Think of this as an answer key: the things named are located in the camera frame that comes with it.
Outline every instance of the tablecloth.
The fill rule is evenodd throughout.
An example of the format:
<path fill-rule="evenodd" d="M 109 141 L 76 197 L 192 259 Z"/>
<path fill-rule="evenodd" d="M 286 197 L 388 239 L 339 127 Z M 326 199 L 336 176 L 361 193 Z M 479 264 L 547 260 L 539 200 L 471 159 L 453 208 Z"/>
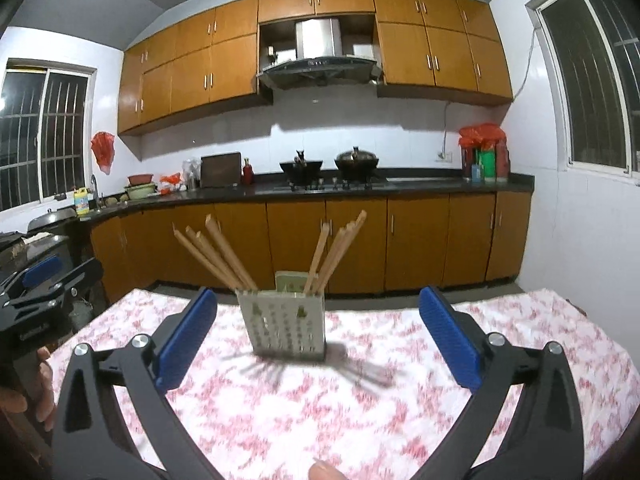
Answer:
<path fill-rule="evenodd" d="M 96 350 L 151 334 L 187 300 L 134 290 L 51 357 L 56 396 L 74 346 Z M 640 404 L 627 352 L 550 290 L 455 308 L 514 345 L 564 346 L 584 427 L 585 470 L 623 433 Z M 228 480 L 306 479 L 313 458 L 350 480 L 409 479 L 436 449 L 470 394 L 460 388 L 416 309 L 326 313 L 325 364 L 252 355 L 239 307 L 218 316 L 182 385 L 167 399 L 193 440 Z M 124 419 L 144 460 L 161 466 L 124 388 Z M 495 455 L 518 396 L 513 386 L 477 463 Z"/>

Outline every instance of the human hand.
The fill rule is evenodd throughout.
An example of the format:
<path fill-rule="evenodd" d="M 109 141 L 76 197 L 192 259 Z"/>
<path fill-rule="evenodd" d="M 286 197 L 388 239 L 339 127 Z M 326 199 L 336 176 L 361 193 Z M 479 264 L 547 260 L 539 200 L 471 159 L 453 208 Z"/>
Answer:
<path fill-rule="evenodd" d="M 42 383 L 42 396 L 36 406 L 36 420 L 44 422 L 45 431 L 51 431 L 56 419 L 56 403 L 53 397 L 53 370 L 47 359 L 51 357 L 49 350 L 42 347 L 38 350 L 40 362 L 39 376 Z M 22 413 L 27 409 L 27 399 L 21 394 L 0 386 L 0 408 L 9 413 Z"/>

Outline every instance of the countertop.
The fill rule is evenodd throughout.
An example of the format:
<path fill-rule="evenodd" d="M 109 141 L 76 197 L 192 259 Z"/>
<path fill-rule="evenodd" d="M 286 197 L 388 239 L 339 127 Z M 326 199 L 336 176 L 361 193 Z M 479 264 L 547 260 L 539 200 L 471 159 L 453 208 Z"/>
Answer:
<path fill-rule="evenodd" d="M 129 200 L 100 210 L 92 210 L 80 218 L 81 222 L 101 222 L 121 214 L 129 214 L 145 209 L 174 207 L 187 204 L 220 202 L 282 202 L 327 200 L 350 197 L 376 197 L 397 195 L 428 195 L 455 193 L 491 193 L 497 191 L 533 192 L 534 177 L 512 173 L 508 182 L 465 181 L 459 170 L 407 170 L 393 169 L 383 173 L 382 180 L 372 184 L 372 189 L 362 186 L 334 189 L 331 178 L 325 179 L 323 189 L 290 190 L 282 174 L 274 178 L 261 178 L 251 186 L 233 186 L 220 188 L 199 188 L 192 191 L 175 192 L 168 195 L 153 196 L 140 200 Z"/>

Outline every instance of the red bottle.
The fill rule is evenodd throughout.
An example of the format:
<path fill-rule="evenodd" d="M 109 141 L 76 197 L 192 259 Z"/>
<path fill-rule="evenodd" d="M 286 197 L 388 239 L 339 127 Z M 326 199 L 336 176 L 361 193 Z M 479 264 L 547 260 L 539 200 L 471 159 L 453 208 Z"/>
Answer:
<path fill-rule="evenodd" d="M 244 160 L 244 168 L 242 168 L 242 179 L 241 182 L 248 186 L 249 184 L 254 183 L 254 168 L 249 164 L 249 159 L 246 158 Z"/>

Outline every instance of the range hood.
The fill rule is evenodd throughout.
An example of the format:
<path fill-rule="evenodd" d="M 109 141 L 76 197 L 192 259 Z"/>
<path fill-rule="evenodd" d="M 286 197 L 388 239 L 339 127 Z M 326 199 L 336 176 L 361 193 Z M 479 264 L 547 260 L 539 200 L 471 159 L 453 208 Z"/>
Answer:
<path fill-rule="evenodd" d="M 258 73 L 269 88 L 288 90 L 330 84 L 366 84 L 382 70 L 374 59 L 342 54 L 337 18 L 296 23 L 296 59 L 271 65 Z"/>

